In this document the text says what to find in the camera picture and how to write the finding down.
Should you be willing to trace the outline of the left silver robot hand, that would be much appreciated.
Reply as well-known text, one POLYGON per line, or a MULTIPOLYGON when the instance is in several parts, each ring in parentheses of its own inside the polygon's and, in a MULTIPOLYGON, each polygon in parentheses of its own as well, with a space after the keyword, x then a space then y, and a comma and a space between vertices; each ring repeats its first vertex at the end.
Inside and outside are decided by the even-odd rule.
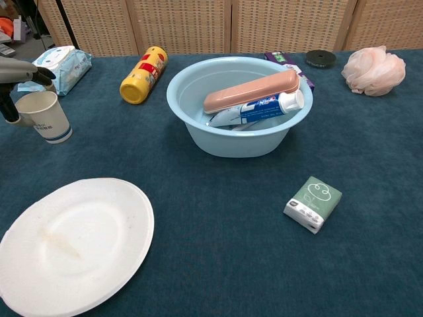
POLYGON ((56 92, 52 82, 56 76, 45 67, 9 57, 1 57, 1 113, 6 122, 23 127, 36 125, 31 119, 21 117, 11 98, 15 85, 32 81, 56 92))

